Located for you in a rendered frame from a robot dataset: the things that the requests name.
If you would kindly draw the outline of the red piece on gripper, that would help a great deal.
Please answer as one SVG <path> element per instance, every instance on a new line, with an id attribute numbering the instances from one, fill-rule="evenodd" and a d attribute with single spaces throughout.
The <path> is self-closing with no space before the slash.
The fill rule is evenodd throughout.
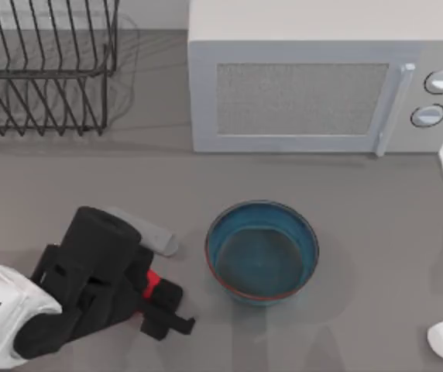
<path id="1" fill-rule="evenodd" d="M 148 270 L 146 274 L 147 286 L 143 290 L 143 297 L 150 299 L 153 296 L 153 292 L 156 287 L 161 283 L 162 277 L 160 277 L 155 271 Z"/>

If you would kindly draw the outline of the pale grey rounded box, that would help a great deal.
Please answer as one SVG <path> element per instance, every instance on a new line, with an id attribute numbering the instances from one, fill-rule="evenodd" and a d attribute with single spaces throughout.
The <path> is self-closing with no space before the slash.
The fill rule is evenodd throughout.
<path id="1" fill-rule="evenodd" d="M 124 220 L 141 234 L 141 244 L 163 257 L 173 256 L 179 249 L 179 243 L 169 230 L 131 215 L 117 207 L 107 207 L 105 211 Z"/>

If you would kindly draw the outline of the blue bowl with red rim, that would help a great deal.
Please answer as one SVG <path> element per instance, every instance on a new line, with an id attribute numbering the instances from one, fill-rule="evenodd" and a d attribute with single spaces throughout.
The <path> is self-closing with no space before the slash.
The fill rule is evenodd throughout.
<path id="1" fill-rule="evenodd" d="M 204 255 L 212 277 L 229 296 L 269 306 L 303 289 L 317 268 L 320 246 L 312 225 L 294 208 L 249 200 L 213 220 Z"/>

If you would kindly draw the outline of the pale microwave door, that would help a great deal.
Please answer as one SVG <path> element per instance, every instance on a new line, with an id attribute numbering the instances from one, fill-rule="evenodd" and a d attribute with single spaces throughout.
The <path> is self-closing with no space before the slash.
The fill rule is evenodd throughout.
<path id="1" fill-rule="evenodd" d="M 372 153 L 400 66 L 420 45 L 392 40 L 198 40 L 188 45 L 194 149 Z"/>

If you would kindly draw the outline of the pale microwave oven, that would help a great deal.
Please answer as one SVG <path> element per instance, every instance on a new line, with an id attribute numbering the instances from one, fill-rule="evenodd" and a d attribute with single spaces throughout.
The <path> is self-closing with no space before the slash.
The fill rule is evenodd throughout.
<path id="1" fill-rule="evenodd" d="M 392 40 L 420 45 L 420 54 L 386 153 L 436 153 L 443 121 L 412 125 L 412 112 L 443 105 L 424 80 L 443 69 L 443 0 L 191 0 L 188 45 L 202 40 Z"/>

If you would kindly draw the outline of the small round microwave knob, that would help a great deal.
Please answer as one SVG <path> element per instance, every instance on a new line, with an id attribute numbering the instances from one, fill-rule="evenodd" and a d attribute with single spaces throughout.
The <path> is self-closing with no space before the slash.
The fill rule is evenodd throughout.
<path id="1" fill-rule="evenodd" d="M 443 121 L 443 105 L 433 104 L 416 108 L 410 121 L 417 128 L 429 128 Z"/>

